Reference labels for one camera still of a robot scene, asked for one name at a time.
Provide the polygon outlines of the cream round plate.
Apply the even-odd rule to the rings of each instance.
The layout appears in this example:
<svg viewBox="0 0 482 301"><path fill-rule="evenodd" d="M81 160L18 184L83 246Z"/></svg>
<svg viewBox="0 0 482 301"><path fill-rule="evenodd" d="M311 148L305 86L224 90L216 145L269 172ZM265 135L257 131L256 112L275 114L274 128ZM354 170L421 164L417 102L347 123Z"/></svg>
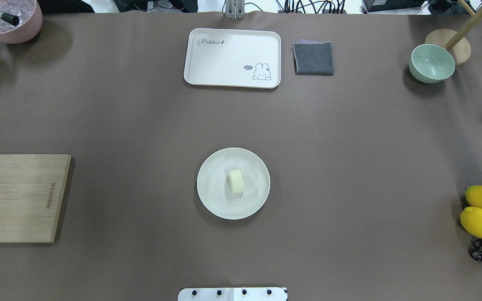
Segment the cream round plate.
<svg viewBox="0 0 482 301"><path fill-rule="evenodd" d="M266 164L253 152L225 148L210 155L197 174L197 194L215 216L238 220L264 206L270 192Z"/></svg>

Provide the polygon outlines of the cream rectangular tray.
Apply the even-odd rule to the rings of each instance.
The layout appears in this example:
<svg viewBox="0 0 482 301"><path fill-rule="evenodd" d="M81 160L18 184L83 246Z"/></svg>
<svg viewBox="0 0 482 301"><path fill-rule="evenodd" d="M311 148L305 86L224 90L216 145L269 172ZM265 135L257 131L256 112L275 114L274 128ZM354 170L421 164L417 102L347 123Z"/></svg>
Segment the cream rectangular tray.
<svg viewBox="0 0 482 301"><path fill-rule="evenodd" d="M189 33L183 77L199 86L276 88L281 46L276 32L196 28Z"/></svg>

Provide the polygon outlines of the grey folded cloth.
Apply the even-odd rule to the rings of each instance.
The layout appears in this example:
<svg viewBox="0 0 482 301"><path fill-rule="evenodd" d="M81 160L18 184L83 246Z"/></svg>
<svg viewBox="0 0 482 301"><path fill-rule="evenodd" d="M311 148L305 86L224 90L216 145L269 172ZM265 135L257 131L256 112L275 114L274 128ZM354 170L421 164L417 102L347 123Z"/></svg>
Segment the grey folded cloth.
<svg viewBox="0 0 482 301"><path fill-rule="evenodd" d="M332 42L297 40L292 44L295 71L298 75L333 76Z"/></svg>

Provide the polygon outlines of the mint green bowl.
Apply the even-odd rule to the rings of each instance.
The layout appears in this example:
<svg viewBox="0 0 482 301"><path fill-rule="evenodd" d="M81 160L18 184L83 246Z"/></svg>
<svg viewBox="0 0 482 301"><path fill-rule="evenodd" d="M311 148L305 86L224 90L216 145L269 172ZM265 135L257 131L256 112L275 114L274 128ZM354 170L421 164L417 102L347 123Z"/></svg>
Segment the mint green bowl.
<svg viewBox="0 0 482 301"><path fill-rule="evenodd" d="M442 82L455 72L455 61L444 48L434 44L421 44L413 49L408 69L416 80L425 84Z"/></svg>

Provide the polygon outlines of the bamboo cutting board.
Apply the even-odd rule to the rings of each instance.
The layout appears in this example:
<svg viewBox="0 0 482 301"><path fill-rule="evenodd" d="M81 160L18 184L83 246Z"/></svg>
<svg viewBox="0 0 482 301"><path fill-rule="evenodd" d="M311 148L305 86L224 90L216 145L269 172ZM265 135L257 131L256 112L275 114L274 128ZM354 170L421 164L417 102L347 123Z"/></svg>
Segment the bamboo cutting board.
<svg viewBox="0 0 482 301"><path fill-rule="evenodd" d="M0 243L52 243L72 157L0 154Z"/></svg>

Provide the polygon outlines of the wooden cup tree stand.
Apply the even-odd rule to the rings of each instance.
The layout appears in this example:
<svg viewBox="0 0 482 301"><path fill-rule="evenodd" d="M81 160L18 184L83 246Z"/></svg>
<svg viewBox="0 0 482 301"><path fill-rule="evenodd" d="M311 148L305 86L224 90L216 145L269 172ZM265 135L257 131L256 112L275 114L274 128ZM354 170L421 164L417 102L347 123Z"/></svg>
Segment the wooden cup tree stand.
<svg viewBox="0 0 482 301"><path fill-rule="evenodd" d="M452 29L436 29L432 31L427 35L424 43L434 44L447 50L452 55L455 66L462 66L471 56L471 46L466 39L466 35L478 23L482 22L482 7L475 12L464 0L459 0L458 3L467 11L470 19L457 32Z"/></svg>

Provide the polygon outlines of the yellow lemon near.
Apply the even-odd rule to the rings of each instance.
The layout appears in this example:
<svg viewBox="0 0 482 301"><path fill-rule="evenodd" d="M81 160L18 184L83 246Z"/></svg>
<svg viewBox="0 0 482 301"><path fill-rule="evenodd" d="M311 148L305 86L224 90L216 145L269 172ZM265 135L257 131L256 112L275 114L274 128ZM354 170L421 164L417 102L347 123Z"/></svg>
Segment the yellow lemon near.
<svg viewBox="0 0 482 301"><path fill-rule="evenodd" d="M460 213L459 220L469 234L482 238L482 208L466 207Z"/></svg>

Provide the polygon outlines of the pink bowl of ice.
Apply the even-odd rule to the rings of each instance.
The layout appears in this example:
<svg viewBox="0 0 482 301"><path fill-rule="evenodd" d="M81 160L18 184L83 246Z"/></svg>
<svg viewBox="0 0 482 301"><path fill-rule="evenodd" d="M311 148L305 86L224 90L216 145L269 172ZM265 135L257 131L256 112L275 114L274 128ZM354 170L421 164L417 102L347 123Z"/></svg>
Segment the pink bowl of ice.
<svg viewBox="0 0 482 301"><path fill-rule="evenodd" d="M25 43L41 30L43 15L36 0L0 0L0 12L9 15L8 22L0 18L0 42Z"/></svg>

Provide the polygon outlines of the dark cherries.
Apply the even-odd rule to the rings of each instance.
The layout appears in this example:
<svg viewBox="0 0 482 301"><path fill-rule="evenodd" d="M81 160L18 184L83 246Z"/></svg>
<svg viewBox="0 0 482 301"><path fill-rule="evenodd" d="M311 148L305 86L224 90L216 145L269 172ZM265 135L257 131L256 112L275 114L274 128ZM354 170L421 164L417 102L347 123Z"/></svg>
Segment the dark cherries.
<svg viewBox="0 0 482 301"><path fill-rule="evenodd" d="M475 261L482 262L482 238L475 239L472 243L472 250L470 251L469 255Z"/></svg>

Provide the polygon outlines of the aluminium frame post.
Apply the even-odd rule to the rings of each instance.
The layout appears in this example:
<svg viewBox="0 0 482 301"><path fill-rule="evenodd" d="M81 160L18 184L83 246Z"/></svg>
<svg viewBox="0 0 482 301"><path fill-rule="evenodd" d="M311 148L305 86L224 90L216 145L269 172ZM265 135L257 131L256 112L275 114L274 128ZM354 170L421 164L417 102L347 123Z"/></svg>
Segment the aluminium frame post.
<svg viewBox="0 0 482 301"><path fill-rule="evenodd" d="M245 18L245 0L225 0L224 17L229 20L242 20Z"/></svg>

